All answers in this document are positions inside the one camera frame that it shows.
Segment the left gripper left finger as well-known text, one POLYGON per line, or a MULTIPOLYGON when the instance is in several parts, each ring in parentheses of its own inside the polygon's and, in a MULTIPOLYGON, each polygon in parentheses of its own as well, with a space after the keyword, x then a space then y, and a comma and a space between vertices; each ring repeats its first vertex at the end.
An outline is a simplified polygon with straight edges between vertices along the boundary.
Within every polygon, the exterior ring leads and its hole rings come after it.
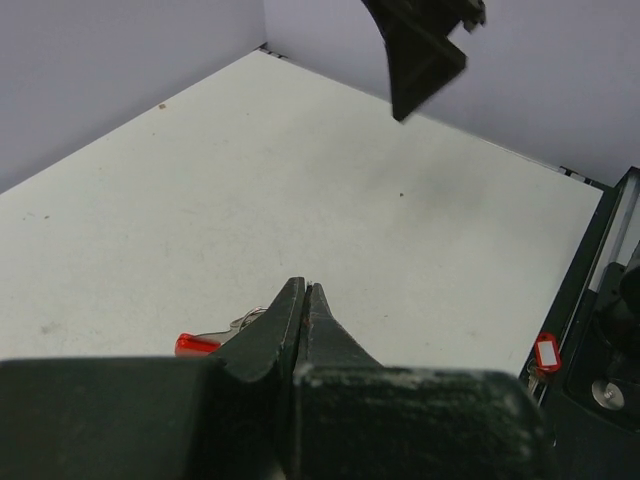
POLYGON ((287 451, 306 285, 203 357, 1 365, 5 479, 255 479, 287 451))

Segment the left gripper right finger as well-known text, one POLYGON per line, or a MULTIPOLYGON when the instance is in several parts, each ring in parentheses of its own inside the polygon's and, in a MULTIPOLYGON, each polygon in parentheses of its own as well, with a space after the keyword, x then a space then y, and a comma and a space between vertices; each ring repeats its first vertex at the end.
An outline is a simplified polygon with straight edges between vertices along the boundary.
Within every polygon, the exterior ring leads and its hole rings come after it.
POLYGON ((386 367, 305 299, 292 376, 296 479, 555 479, 541 412, 504 372, 386 367))

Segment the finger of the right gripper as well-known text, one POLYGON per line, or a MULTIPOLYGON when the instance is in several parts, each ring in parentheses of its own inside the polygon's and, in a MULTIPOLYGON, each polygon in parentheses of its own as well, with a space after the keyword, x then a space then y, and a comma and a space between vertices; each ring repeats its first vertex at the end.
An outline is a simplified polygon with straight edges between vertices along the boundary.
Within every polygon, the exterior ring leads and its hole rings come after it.
POLYGON ((470 0, 369 0, 363 3, 384 41, 392 116, 405 121, 458 77, 467 56, 449 39, 486 22, 486 6, 470 0))

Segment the metal chain keyring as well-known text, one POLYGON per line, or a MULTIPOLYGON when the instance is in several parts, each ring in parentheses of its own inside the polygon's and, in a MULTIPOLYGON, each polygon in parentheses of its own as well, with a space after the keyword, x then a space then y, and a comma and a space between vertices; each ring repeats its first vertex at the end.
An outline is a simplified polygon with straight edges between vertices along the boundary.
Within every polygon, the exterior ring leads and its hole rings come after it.
POLYGON ((248 327, 252 322, 258 319, 266 312, 265 307, 256 307, 248 311, 241 318, 238 318, 230 323, 230 331, 234 334, 239 333, 244 328, 248 327))

